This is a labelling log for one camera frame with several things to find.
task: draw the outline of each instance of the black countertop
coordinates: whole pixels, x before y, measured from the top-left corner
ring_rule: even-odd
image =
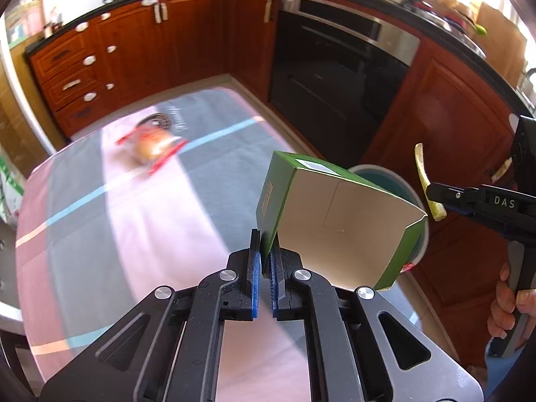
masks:
[[[58,36],[61,36],[65,32],[75,28],[81,22],[88,21],[89,19],[106,13],[112,9],[124,6],[125,4],[132,3],[135,1],[140,0],[118,0],[107,5],[100,6],[97,9],[94,9],[82,15],[81,17],[69,22],[48,39],[43,39],[41,41],[34,42],[26,48],[26,55],[33,55],[38,50],[55,40]],[[495,90],[495,92],[497,92],[504,99],[504,101],[511,107],[514,114],[519,116],[532,116],[529,109],[527,108],[523,100],[518,96],[514,88],[511,87],[510,84],[508,84],[508,82],[503,79],[503,77],[500,76],[497,71],[495,71],[495,69],[493,69],[485,60],[480,58],[469,47],[467,47],[461,41],[456,39],[455,36],[448,33],[444,29],[436,26],[435,24],[430,23],[426,19],[420,17],[419,15],[413,13],[410,10],[405,9],[402,6],[395,5],[385,0],[348,1],[354,2],[361,6],[369,7],[386,15],[392,16],[393,18],[399,19],[401,22],[421,31],[425,36],[429,37],[435,43],[456,55],[465,64],[467,64],[467,66],[473,69],[473,71],[479,74],[479,76],[482,77]]]

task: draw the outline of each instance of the drawer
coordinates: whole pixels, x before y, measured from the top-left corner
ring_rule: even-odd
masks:
[[[101,84],[103,83],[99,81],[96,64],[91,66],[76,64],[47,81],[42,90],[50,108],[57,112]]]
[[[58,37],[52,44],[31,58],[31,64],[40,83],[45,83],[60,72],[94,55],[95,49],[87,30],[75,30]]]
[[[87,100],[86,95],[94,93],[92,100]],[[54,114],[56,122],[67,137],[87,127],[112,111],[107,100],[106,87],[100,86],[84,96],[74,100],[68,106],[63,107]]]

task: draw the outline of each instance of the bucket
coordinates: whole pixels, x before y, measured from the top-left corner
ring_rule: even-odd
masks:
[[[349,171],[426,211],[424,204],[416,191],[414,191],[404,178],[395,174],[393,171],[375,164],[360,164],[351,167]],[[429,239],[430,226],[428,225],[427,219],[424,223],[424,229],[422,230],[417,243],[415,243],[415,247],[410,253],[407,263],[402,267],[400,273],[410,270],[421,261],[426,252],[426,248],[428,247]]]

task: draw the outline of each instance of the green cardboard box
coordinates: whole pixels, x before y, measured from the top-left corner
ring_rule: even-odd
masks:
[[[261,261],[278,234],[334,286],[390,287],[426,218],[419,207],[323,160],[275,151],[257,206]]]

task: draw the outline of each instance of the barcode label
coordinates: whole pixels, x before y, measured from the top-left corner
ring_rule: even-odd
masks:
[[[299,158],[297,158],[296,161],[301,163],[302,165],[304,165],[308,169],[313,169],[315,171],[325,172],[327,174],[337,175],[338,177],[340,177],[339,174],[337,174],[336,172],[332,171],[330,168],[324,166],[323,164],[319,164],[319,163],[315,163],[315,162],[308,162],[307,160],[300,160]]]

